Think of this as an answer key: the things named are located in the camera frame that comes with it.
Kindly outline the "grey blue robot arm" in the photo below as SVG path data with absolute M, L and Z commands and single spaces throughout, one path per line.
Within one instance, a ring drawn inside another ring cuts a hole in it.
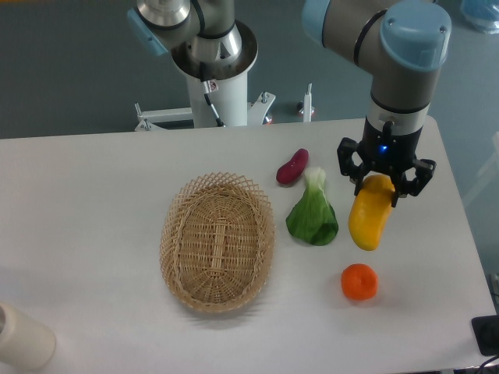
M 247 99 L 257 41 L 236 19 L 234 2 L 138 1 L 127 19 L 152 53 L 169 53 L 185 76 L 197 128 L 263 122 Z M 370 172 L 387 175 L 393 202 L 419 195 L 436 167 L 416 148 L 448 55 L 449 15 L 431 1 L 308 1 L 302 25 L 373 78 L 362 139 L 338 146 L 342 175 L 357 189 Z

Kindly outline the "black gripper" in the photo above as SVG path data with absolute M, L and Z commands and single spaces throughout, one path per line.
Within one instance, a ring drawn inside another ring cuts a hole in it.
M 437 164 L 431 159 L 416 158 L 422 129 L 405 135 L 395 135 L 394 126 L 391 130 L 391 135 L 384 138 L 383 130 L 376 129 L 366 119 L 360 143 L 344 137 L 338 145 L 337 155 L 341 174 L 355 185 L 355 196 L 371 171 L 388 174 L 391 168 L 391 182 L 395 187 L 391 206 L 395 208 L 400 198 L 418 196 L 423 191 L 434 176 Z M 360 164 L 355 164 L 354 153 L 360 157 Z M 414 170 L 414 178 L 408 180 L 406 172 L 411 169 Z

